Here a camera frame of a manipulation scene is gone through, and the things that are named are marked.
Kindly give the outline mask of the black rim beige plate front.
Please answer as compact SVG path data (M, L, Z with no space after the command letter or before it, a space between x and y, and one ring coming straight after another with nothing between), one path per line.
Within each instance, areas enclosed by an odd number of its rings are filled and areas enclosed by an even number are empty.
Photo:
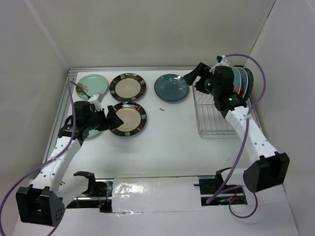
M145 126L147 114L144 108L135 102L121 102L113 107L115 114L124 122L111 132L117 136L130 137L139 133Z

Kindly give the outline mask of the dark teal plate back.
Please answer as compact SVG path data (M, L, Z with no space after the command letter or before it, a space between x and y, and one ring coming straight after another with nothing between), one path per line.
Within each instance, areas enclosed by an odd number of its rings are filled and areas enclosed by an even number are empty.
M177 74L164 74L154 83L156 95L167 102L178 102L189 93L189 86L182 76Z

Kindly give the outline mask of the dark teal plate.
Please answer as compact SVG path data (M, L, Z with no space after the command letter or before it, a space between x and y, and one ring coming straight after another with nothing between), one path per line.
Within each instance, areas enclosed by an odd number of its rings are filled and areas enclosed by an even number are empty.
M164 74L154 83L156 95L167 102L178 102L189 93L189 86L182 76L177 74Z
M253 89L253 86L254 86L254 77L253 77L252 72L249 69L247 69L247 68L244 68L244 69L245 69L245 71L247 73L247 76L248 76L248 87L247 87L247 91L246 91L246 93L244 95L244 99L248 100L250 95L251 95L251 93L252 93L252 89Z

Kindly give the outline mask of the red teal plate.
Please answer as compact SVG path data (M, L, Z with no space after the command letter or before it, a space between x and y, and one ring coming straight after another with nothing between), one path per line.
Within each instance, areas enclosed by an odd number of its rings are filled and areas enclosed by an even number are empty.
M249 83L249 79L248 79L248 75L245 71L244 68L242 67L237 67L238 71L240 72L241 75L241 90L240 90L240 95L244 98L245 94L247 92L248 89L248 83Z
M241 91L241 86L242 86L242 78L241 78L241 74L240 71L236 68L236 67L232 67L231 68L234 74L234 92L236 93L240 93Z

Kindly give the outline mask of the red teal plate front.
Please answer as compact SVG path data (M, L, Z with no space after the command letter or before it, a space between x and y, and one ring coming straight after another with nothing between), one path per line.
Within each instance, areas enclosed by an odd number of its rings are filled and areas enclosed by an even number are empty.
M248 83L249 83L249 79L248 79L248 75L245 71L244 68L242 67L237 67L238 71L240 72L241 75L241 90L240 90L240 95L244 98L245 94L247 92L248 89Z

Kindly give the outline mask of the dark teal plate front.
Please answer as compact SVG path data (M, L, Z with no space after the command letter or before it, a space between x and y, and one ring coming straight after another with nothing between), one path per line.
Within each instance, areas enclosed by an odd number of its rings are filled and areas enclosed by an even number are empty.
M250 95L251 95L251 93L252 93L252 89L253 89L253 86L254 86L254 77L253 77L252 72L249 69L247 69L247 68L244 68L244 69L245 69L245 71L247 73L247 76L248 76L248 87L247 87L247 91L246 91L246 93L244 95L244 99L248 100Z

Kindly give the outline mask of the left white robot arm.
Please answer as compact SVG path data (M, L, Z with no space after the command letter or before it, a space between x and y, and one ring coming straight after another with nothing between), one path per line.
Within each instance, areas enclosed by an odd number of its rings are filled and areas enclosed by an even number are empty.
M118 128L123 121L113 106L106 113L98 101L77 101L58 132L54 152L41 167L28 187L20 187L16 201L20 220L24 223L56 227L65 208L80 194L92 196L97 191L95 175L77 171L63 179L72 159L92 130L105 131Z

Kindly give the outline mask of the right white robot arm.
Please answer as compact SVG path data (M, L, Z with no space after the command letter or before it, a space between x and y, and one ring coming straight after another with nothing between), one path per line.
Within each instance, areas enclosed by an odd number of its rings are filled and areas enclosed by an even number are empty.
M248 190L256 193L283 184L290 159L267 141L249 113L245 99L235 92L232 68L226 65L210 68L201 62L184 80L197 91L210 94L216 109L245 141L251 162L243 173Z

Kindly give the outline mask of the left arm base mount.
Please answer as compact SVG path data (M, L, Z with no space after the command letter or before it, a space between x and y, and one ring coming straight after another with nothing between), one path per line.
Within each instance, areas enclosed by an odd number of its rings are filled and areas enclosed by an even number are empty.
M102 213L112 212L113 179L96 179L89 193L82 193L66 209L97 209Z

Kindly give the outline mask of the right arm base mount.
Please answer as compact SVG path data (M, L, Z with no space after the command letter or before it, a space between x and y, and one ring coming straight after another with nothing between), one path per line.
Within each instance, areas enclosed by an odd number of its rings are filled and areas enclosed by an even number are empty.
M242 188L232 189L224 193L218 194L210 203L206 201L213 196L220 184L214 178L200 178L198 183L194 184L198 188L201 195L201 205L205 206L227 206L234 199L233 205L246 205L247 200L245 192Z

